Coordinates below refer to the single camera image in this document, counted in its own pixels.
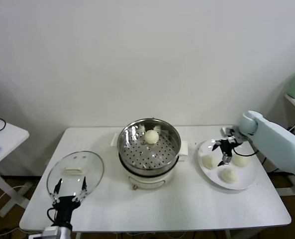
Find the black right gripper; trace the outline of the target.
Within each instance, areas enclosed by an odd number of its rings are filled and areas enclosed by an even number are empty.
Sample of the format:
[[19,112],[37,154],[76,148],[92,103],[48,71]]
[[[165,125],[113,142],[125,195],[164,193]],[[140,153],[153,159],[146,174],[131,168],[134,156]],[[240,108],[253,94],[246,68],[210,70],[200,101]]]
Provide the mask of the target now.
[[230,142],[228,139],[220,139],[216,140],[212,145],[211,150],[216,150],[217,148],[221,149],[223,156],[222,160],[219,162],[217,166],[227,165],[231,162],[232,159],[232,151],[237,147],[236,142]]

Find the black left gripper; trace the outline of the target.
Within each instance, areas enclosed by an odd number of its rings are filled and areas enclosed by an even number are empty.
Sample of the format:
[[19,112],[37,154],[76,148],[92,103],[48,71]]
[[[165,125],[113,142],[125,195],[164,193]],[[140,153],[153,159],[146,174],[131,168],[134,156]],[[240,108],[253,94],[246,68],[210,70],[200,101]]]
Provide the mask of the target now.
[[53,225],[59,227],[72,228],[72,213],[74,209],[77,209],[79,207],[79,202],[82,202],[83,199],[85,199],[85,197],[88,195],[86,177],[83,178],[81,191],[75,197],[58,197],[61,184],[62,178],[59,179],[58,183],[54,187],[53,193],[51,194],[52,202],[55,203],[53,208],[56,210],[56,216]]

